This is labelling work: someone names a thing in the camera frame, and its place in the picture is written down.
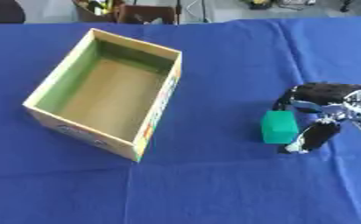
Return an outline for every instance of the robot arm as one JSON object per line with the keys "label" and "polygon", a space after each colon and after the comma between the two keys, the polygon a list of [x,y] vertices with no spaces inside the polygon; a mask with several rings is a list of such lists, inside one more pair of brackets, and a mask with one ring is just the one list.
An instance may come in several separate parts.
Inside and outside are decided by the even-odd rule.
{"label": "robot arm", "polygon": [[340,132],[341,122],[350,120],[361,129],[361,85],[307,83],[287,90],[273,105],[273,110],[288,107],[319,116],[282,153],[307,153],[321,147]]}

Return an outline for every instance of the cardboard box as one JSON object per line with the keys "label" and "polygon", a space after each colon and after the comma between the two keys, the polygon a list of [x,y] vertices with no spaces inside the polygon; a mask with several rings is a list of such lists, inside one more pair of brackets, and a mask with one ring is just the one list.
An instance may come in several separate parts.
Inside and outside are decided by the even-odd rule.
{"label": "cardboard box", "polygon": [[181,52],[90,30],[24,102],[44,126],[134,161],[181,77]]}

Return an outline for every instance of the blue table cover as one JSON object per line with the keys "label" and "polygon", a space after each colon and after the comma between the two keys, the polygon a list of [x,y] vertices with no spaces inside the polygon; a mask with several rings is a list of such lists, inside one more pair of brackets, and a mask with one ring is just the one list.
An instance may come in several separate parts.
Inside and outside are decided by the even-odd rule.
{"label": "blue table cover", "polygon": [[[140,164],[21,106],[91,27],[184,53]],[[360,224],[360,130],[307,155],[261,141],[263,114],[307,81],[361,84],[361,17],[0,25],[0,224]]]}

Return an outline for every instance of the green cube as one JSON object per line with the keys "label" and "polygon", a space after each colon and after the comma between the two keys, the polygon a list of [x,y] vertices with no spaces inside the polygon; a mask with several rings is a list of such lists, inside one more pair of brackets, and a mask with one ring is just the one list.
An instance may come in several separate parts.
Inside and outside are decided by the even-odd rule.
{"label": "green cube", "polygon": [[266,112],[261,128],[266,144],[290,144],[298,134],[298,126],[292,111]]}

